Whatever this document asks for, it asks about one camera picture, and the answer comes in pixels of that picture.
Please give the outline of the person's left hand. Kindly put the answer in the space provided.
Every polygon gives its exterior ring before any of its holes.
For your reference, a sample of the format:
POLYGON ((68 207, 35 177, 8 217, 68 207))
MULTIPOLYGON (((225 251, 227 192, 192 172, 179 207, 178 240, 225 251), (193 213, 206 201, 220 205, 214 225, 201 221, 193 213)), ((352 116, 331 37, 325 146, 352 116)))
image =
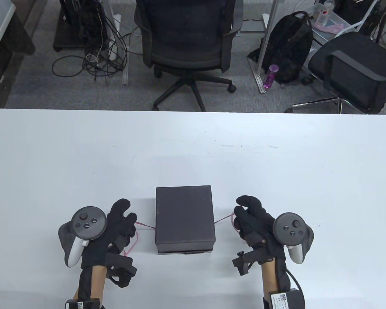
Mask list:
POLYGON ((113 252, 109 245, 116 246, 116 241, 120 245, 127 246, 130 239, 135 236, 137 215, 133 212, 127 216, 124 212, 130 208, 130 201, 127 199, 117 200, 107 215, 107 226, 101 236, 89 241, 84 248, 81 259, 81 269, 93 266, 105 267, 126 267, 131 264, 130 258, 120 256, 122 249, 113 252))

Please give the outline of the person's right hand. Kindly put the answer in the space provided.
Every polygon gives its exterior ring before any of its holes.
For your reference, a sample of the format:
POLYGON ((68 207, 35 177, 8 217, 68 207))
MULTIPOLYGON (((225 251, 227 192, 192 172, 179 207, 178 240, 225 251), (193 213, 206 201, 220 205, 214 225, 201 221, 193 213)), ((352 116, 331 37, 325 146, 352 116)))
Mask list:
POLYGON ((256 197, 242 195, 236 199, 233 212, 233 225, 239 230, 239 236, 253 250, 262 250, 260 264, 273 259, 286 260, 284 246, 277 241, 273 233, 275 219, 262 207, 256 197))

